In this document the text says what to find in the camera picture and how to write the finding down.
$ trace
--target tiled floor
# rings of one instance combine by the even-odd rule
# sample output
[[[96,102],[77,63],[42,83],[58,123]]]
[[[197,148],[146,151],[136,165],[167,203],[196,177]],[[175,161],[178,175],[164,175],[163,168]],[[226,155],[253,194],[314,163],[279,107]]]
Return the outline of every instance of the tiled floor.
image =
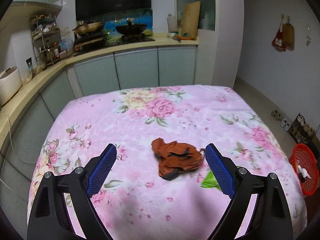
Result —
[[[292,154],[293,147],[296,145],[296,142],[289,133],[283,130],[283,128],[280,126],[280,121],[276,121],[270,116],[271,111],[275,109],[281,111],[281,109],[279,109],[273,102],[271,102],[254,87],[239,78],[236,79],[233,89],[247,102],[247,104],[269,127],[271,132],[278,140],[283,152],[289,158]]]

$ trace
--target frying pan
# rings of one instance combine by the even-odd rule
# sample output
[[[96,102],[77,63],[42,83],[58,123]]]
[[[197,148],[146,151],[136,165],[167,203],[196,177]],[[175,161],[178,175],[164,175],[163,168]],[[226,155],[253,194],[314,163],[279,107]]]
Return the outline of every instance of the frying pan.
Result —
[[[132,24],[131,21],[127,21],[127,23],[127,25],[116,26],[117,32],[123,35],[137,35],[141,34],[147,28],[146,24]]]
[[[76,34],[83,36],[87,33],[100,31],[103,29],[103,22],[87,22],[82,25],[78,25],[73,31],[76,31]]]

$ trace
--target blue tile backsplash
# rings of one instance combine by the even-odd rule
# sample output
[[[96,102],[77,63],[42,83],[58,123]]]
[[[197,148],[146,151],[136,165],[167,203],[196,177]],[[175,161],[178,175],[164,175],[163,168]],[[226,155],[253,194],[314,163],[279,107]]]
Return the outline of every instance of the blue tile backsplash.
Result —
[[[144,33],[147,36],[152,36],[152,9],[149,8],[111,12],[94,16],[88,20],[104,22],[105,29],[108,33],[109,42],[114,42],[122,36],[116,31],[116,26],[126,25],[127,20],[129,19],[134,24],[147,24],[147,29],[144,31]]]

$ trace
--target green plastic bag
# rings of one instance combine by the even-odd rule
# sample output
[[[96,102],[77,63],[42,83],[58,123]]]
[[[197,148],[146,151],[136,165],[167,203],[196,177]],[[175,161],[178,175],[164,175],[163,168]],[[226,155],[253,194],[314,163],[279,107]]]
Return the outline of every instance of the green plastic bag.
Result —
[[[201,187],[212,188],[215,187],[221,191],[221,188],[213,175],[212,171],[209,171],[208,175],[205,177],[204,181],[201,183]]]

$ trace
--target blue gripper pad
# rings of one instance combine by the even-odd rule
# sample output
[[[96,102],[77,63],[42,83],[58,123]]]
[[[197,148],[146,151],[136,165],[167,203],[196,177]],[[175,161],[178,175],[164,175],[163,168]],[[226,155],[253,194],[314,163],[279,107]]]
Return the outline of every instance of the blue gripper pad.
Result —
[[[204,156],[207,163],[210,166],[212,173],[214,174],[217,182],[222,190],[222,193],[228,195],[230,199],[232,199],[235,194],[235,187],[234,187],[234,178],[226,168],[223,161],[220,159],[219,155],[217,154],[217,149],[213,148],[210,144],[207,145],[204,151]]]
[[[88,176],[87,195],[91,198],[99,193],[104,181],[106,180],[113,164],[117,158],[117,150],[114,145],[106,148],[105,154],[101,157],[93,172]]]

